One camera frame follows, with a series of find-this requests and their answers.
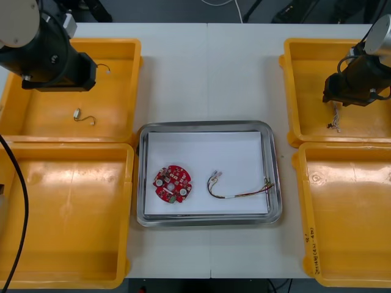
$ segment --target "white table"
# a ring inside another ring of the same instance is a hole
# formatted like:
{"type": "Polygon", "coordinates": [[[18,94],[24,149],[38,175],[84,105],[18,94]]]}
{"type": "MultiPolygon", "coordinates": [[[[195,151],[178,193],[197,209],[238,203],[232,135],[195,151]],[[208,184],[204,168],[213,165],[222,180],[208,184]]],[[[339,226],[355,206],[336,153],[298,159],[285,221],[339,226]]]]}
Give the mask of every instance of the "white table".
{"type": "MultiPolygon", "coordinates": [[[[142,43],[134,128],[150,122],[261,120],[276,140],[283,214],[264,226],[143,228],[132,216],[130,278],[305,278],[295,152],[278,57],[287,38],[362,38],[364,25],[79,24],[76,37],[142,43]]],[[[7,72],[0,70],[0,89],[7,72]]]]}

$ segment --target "yellow plastic tray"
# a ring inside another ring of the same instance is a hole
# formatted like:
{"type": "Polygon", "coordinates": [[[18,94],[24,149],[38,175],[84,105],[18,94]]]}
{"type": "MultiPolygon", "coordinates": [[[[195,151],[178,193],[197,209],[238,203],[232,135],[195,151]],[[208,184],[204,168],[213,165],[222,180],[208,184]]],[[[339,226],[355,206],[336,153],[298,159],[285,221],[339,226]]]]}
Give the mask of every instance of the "yellow plastic tray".
{"type": "MultiPolygon", "coordinates": [[[[115,288],[129,271],[126,243],[133,149],[107,143],[13,143],[27,183],[30,217],[11,288],[115,288]]],[[[19,179],[0,149],[9,213],[0,235],[0,288],[24,217],[19,179]]]]}
{"type": "Polygon", "coordinates": [[[391,101],[375,101],[367,107],[339,105],[342,131],[326,127],[334,113],[332,103],[322,102],[324,83],[337,72],[339,60],[357,42],[294,38],[285,41],[285,53],[279,62],[287,94],[288,141],[293,147],[302,142],[391,143],[391,101]]]}
{"type": "Polygon", "coordinates": [[[96,63],[96,84],[89,92],[23,90],[21,78],[9,75],[0,103],[0,133],[14,142],[126,142],[132,139],[141,43],[136,39],[75,39],[79,52],[96,63]],[[74,111],[81,109],[75,122],[74,111]]]}
{"type": "Polygon", "coordinates": [[[292,163],[306,273],[324,286],[391,288],[391,144],[305,143],[292,163]]]}

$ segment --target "white sheet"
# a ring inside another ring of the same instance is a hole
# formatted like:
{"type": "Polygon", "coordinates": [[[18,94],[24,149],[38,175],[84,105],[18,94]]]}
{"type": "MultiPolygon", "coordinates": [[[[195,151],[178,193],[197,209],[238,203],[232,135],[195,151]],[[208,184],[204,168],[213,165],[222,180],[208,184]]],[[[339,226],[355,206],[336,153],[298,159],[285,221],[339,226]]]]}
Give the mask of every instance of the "white sheet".
{"type": "Polygon", "coordinates": [[[213,187],[214,194],[257,191],[264,185],[262,162],[259,132],[151,132],[145,214],[265,214],[265,193],[218,199],[206,189],[208,178],[219,170],[222,176],[213,187]],[[166,203],[155,192],[153,179],[169,165],[179,165],[191,176],[192,190],[182,203],[166,203]]]}

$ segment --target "round circuit board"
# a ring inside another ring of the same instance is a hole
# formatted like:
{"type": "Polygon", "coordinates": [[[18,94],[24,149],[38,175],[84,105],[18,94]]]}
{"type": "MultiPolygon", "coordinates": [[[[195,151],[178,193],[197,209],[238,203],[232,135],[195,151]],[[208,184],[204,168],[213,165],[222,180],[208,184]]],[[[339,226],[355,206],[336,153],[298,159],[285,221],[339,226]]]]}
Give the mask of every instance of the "round circuit board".
{"type": "Polygon", "coordinates": [[[191,177],[182,167],[171,165],[162,168],[153,180],[156,194],[168,203],[181,203],[188,197],[192,186],[191,177]]]}

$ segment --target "metal tray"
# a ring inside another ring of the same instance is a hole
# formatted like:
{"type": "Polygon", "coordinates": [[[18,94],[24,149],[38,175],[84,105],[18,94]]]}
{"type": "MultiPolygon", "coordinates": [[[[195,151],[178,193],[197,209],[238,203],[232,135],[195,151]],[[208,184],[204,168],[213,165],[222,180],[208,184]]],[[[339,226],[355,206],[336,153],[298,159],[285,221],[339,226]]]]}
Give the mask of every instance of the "metal tray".
{"type": "Polygon", "coordinates": [[[151,123],[140,131],[139,177],[137,187],[137,221],[143,226],[196,226],[266,224],[279,219],[282,213],[280,181],[277,169],[276,149],[269,125],[260,121],[195,121],[151,123]],[[242,132],[257,131],[262,138],[263,170],[274,182],[266,192],[267,214],[209,214],[209,215],[145,215],[145,187],[147,176],[147,150],[149,132],[242,132]]]}

